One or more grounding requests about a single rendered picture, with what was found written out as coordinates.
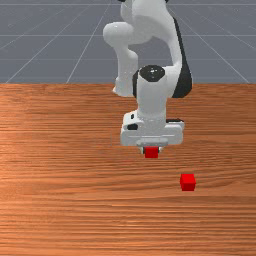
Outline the red cube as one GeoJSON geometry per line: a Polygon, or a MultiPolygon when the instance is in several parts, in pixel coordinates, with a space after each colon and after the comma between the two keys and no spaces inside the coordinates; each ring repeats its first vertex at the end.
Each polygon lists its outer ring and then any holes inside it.
{"type": "Polygon", "coordinates": [[[145,147],[144,154],[146,158],[157,158],[159,149],[157,147],[145,147]]]}
{"type": "Polygon", "coordinates": [[[193,174],[182,174],[180,176],[180,186],[183,191],[194,191],[196,179],[193,174]]]}

